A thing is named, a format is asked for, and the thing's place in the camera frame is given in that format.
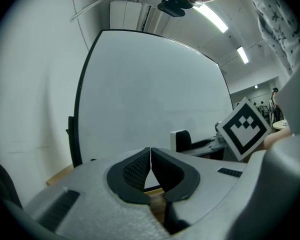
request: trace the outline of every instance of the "star print fabric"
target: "star print fabric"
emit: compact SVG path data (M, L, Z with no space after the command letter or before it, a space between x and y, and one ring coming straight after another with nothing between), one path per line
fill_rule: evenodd
M262 38L289 75L300 66L300 23L283 0L252 0Z

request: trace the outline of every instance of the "ceiling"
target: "ceiling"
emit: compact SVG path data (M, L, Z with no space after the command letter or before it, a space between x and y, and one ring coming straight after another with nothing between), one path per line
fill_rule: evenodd
M73 0L76 11L97 0ZM161 0L129 0L156 7ZM215 0L206 4L228 26L222 33L211 21L194 9L186 10L184 17L171 17L154 10L148 32L174 39L189 45L218 63L225 75L240 75L267 64L275 64L275 54L261 37L257 13L251 0ZM80 20L83 36L89 48L101 29L109 28L110 0L85 13ZM237 52L242 46L249 63L244 64Z

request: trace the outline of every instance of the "white curved wall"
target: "white curved wall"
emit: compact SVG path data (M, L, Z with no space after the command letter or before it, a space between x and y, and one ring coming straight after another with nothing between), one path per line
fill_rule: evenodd
M68 116L88 54L72 0L18 0L0 26L0 164L22 205L71 164Z

